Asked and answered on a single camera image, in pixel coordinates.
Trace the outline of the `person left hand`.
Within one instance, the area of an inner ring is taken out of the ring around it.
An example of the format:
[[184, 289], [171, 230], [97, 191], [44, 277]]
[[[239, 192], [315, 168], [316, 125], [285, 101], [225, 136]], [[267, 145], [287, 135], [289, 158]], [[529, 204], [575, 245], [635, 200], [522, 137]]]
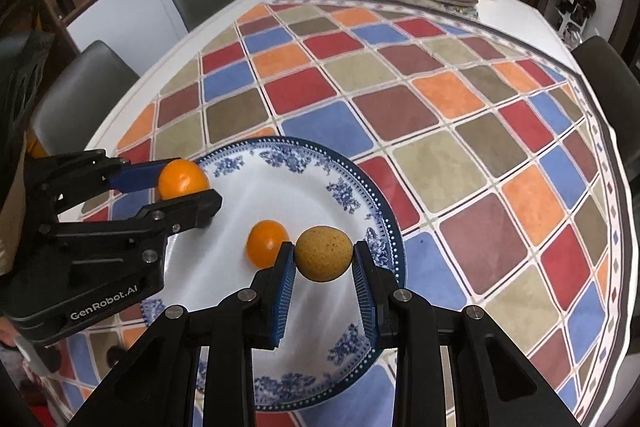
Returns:
[[17, 330], [6, 317], [0, 317], [0, 343], [8, 348], [16, 347]]

